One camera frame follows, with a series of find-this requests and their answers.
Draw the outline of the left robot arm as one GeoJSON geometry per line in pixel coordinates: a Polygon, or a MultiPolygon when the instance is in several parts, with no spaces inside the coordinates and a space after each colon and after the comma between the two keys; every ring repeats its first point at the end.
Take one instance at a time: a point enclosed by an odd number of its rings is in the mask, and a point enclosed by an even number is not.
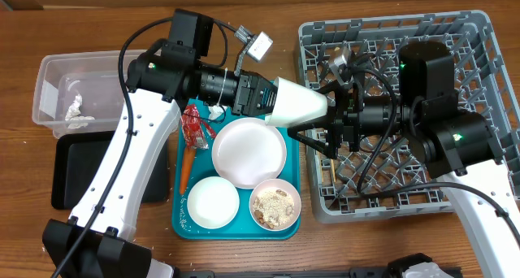
{"type": "Polygon", "coordinates": [[[67,221],[51,220],[42,235],[57,277],[173,277],[176,269],[133,242],[141,200],[158,156],[199,98],[234,115],[270,113],[277,87],[255,72],[202,62],[217,20],[178,9],[168,37],[130,63],[117,64],[124,104],[93,181],[67,221]]]}

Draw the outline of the white paper cup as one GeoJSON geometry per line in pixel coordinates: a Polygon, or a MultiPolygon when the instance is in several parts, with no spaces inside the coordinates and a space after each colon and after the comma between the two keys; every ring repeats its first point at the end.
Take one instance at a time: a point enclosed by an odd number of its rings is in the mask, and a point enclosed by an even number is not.
{"type": "Polygon", "coordinates": [[[265,124],[290,128],[327,114],[327,97],[302,85],[277,77],[278,88],[273,111],[265,116],[265,124]]]}

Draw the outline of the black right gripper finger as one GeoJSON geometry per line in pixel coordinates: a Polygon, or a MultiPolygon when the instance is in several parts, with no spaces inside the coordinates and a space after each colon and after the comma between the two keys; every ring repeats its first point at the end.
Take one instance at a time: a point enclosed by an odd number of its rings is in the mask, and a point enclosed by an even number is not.
{"type": "Polygon", "coordinates": [[[299,132],[294,132],[292,138],[330,159],[337,158],[337,140],[329,132],[325,134],[325,141],[316,140],[299,132]]]}
{"type": "Polygon", "coordinates": [[[330,102],[343,102],[345,100],[345,88],[340,83],[329,83],[317,90],[323,94],[330,102]]]}

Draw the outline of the large white plate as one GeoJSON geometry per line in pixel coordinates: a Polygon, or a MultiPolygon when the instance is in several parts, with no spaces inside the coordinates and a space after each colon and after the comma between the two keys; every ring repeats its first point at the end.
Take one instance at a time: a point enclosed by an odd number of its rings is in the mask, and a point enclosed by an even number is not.
{"type": "Polygon", "coordinates": [[[211,149],[217,174],[238,189],[254,189],[264,180],[276,178],[287,155],[279,130],[257,118],[240,118],[226,124],[211,149]]]}

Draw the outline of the pink bowl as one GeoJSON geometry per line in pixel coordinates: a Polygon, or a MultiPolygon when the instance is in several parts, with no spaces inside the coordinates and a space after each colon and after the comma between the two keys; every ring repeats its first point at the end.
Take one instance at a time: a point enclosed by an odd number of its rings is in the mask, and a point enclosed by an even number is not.
{"type": "Polygon", "coordinates": [[[264,180],[253,189],[249,210],[258,226],[270,232],[281,232],[299,219],[301,197],[297,188],[286,180],[264,180]]]}

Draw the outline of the red snack wrapper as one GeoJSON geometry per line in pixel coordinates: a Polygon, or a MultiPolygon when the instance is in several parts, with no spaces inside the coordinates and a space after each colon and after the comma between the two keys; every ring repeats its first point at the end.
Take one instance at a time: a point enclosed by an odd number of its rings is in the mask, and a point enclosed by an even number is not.
{"type": "Polygon", "coordinates": [[[195,104],[186,106],[181,116],[181,128],[187,147],[207,150],[209,143],[206,137],[215,139],[217,134],[206,119],[200,116],[195,104]]]}

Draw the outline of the small white bowl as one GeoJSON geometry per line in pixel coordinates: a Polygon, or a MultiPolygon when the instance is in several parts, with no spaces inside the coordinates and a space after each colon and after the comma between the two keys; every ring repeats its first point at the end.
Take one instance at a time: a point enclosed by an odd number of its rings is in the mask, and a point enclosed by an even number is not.
{"type": "Polygon", "coordinates": [[[236,187],[219,176],[199,180],[188,195],[188,214],[195,224],[206,229],[222,228],[236,216],[240,197],[236,187]]]}

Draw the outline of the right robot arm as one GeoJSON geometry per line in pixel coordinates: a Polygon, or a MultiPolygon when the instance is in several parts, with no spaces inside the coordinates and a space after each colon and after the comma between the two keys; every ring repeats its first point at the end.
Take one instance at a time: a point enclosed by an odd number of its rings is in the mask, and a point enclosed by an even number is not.
{"type": "Polygon", "coordinates": [[[413,42],[398,53],[399,87],[366,96],[365,77],[383,80],[373,55],[346,50],[325,72],[319,92],[334,102],[323,115],[292,126],[291,138],[334,159],[342,145],[358,151],[363,137],[403,136],[411,154],[449,199],[486,277],[519,274],[519,209],[504,164],[504,149],[479,113],[461,109],[449,48],[413,42]]]}

